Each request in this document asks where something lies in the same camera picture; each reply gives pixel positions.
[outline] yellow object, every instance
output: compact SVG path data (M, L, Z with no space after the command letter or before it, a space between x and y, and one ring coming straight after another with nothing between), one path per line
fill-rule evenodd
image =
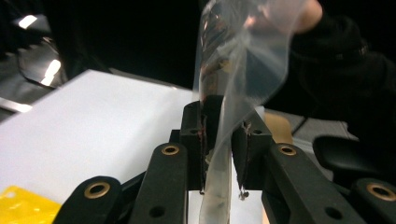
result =
M16 186L0 195L0 223L52 223L61 205Z

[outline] clear plastic bag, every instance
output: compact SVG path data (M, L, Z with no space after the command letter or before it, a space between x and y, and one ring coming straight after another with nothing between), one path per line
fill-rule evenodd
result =
M222 95L200 223L227 223L231 134L286 79L289 43L305 0L212 0L201 17L194 93Z

